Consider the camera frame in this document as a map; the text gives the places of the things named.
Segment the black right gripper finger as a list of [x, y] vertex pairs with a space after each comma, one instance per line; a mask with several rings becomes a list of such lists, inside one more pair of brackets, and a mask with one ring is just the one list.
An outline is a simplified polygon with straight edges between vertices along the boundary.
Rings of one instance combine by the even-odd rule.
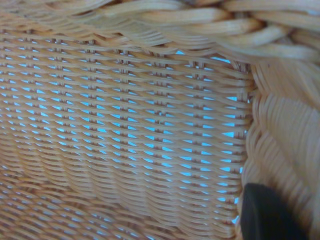
[[257, 183], [244, 187], [240, 215], [244, 240], [306, 240], [287, 206], [270, 188]]

